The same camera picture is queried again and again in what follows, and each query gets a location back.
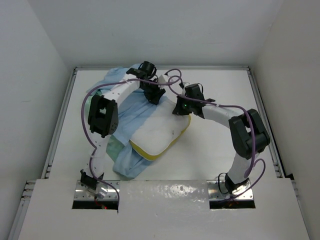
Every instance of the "white panel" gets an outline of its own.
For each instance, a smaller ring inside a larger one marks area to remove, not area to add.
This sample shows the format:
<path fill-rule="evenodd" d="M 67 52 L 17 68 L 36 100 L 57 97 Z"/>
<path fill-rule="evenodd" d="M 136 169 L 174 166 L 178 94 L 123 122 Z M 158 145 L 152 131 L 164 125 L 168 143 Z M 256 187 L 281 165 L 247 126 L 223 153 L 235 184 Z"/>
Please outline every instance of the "white panel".
<path fill-rule="evenodd" d="M 57 145 L 50 179 L 80 179 L 80 170 L 89 162 L 93 151 L 83 133 L 80 112 L 86 90 L 103 79 L 107 71 L 81 70 L 77 72 L 61 135 Z M 183 69 L 185 82 L 202 83 L 205 98 L 223 104 L 238 104 L 246 109 L 257 109 L 246 70 L 196 70 Z M 178 85 L 173 87 L 181 92 Z M 176 96 L 166 87 L 166 95 L 174 102 Z M 233 163 L 235 150 L 230 130 L 214 121 L 191 116 L 185 133 L 163 156 L 148 166 L 136 179 L 139 180 L 211 180 L 227 172 Z M 275 178 L 269 148 L 260 155 L 266 160 L 265 178 Z M 104 178 L 118 180 L 112 171 L 114 162 L 107 158 Z M 257 164 L 253 179 L 260 175 Z"/>
<path fill-rule="evenodd" d="M 67 64 L 248 65 L 283 0 L 29 0 Z"/>
<path fill-rule="evenodd" d="M 254 187 L 255 209 L 217 210 L 209 209 L 203 181 L 122 182 L 119 214 L 71 209 L 75 184 L 38 180 L 19 240 L 308 239 L 289 179 L 268 179 Z"/>
<path fill-rule="evenodd" d="M 320 1 L 287 0 L 255 67 L 285 169 L 312 239 L 320 239 Z"/>
<path fill-rule="evenodd" d="M 41 176 L 69 72 L 26 0 L 0 1 L 0 240 Z"/>

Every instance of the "blue towel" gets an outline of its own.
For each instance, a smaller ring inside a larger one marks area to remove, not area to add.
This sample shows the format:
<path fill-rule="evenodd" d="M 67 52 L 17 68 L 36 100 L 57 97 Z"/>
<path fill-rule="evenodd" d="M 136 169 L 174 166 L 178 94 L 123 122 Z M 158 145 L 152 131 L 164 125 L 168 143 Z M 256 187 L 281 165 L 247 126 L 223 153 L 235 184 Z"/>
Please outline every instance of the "blue towel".
<path fill-rule="evenodd" d="M 139 64 L 135 64 L 132 68 L 138 68 Z M 103 80 L 96 83 L 92 88 L 101 84 L 119 82 L 126 74 L 128 68 L 116 67 L 108 71 Z M 104 94 L 113 86 L 106 86 L 99 89 Z M 118 106 L 119 124 L 113 136 L 123 144 L 122 150 L 113 158 L 113 171 L 119 173 L 129 179 L 138 176 L 152 162 L 140 156 L 130 145 L 129 140 L 135 131 L 147 120 L 148 117 L 156 110 L 157 106 L 148 102 L 141 89 L 130 94 L 123 103 Z"/>

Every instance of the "white sponge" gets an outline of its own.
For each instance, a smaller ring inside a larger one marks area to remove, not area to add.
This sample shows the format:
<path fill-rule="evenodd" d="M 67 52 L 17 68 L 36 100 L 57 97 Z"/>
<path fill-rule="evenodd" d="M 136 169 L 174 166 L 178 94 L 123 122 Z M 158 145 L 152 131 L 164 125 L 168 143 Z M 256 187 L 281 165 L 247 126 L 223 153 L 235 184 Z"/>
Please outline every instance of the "white sponge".
<path fill-rule="evenodd" d="M 191 117 L 173 115 L 175 104 L 166 98 L 130 139 L 136 152 L 153 161 L 187 129 Z"/>

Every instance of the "white wall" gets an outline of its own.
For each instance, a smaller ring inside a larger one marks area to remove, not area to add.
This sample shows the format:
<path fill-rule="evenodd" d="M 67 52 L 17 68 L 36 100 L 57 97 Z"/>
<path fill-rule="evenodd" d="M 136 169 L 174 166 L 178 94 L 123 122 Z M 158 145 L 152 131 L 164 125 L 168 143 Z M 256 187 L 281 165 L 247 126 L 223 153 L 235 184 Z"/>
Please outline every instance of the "white wall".
<path fill-rule="evenodd" d="M 251 65 L 283 0 L 28 0 L 75 65 Z"/>
<path fill-rule="evenodd" d="M 312 239 L 320 239 L 320 1 L 286 0 L 254 69 Z"/>
<path fill-rule="evenodd" d="M 27 0 L 1 0 L 0 240 L 41 176 L 70 73 Z"/>

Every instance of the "white table surface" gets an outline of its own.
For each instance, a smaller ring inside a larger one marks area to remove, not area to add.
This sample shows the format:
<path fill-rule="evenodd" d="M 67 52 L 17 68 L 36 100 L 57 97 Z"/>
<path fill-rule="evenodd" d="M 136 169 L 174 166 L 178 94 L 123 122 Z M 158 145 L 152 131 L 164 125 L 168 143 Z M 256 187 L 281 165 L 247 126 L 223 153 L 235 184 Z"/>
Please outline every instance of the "white table surface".
<path fill-rule="evenodd" d="M 72 209 L 76 181 L 92 151 L 82 132 L 80 106 L 85 90 L 105 74 L 77 72 L 49 179 L 36 182 L 19 240 L 308 239 L 291 181 L 276 178 L 267 148 L 260 155 L 266 161 L 265 175 L 253 188 L 256 208 L 209 209 L 205 180 L 228 171 L 235 151 L 227 128 L 196 116 L 179 141 L 137 180 L 121 181 L 119 214 Z M 184 70 L 183 79 L 202 83 L 206 98 L 256 108 L 245 70 Z M 251 180 L 261 170 L 257 165 Z M 104 178 L 119 179 L 111 161 Z M 174 191 L 176 186 L 184 186 L 187 194 Z"/>

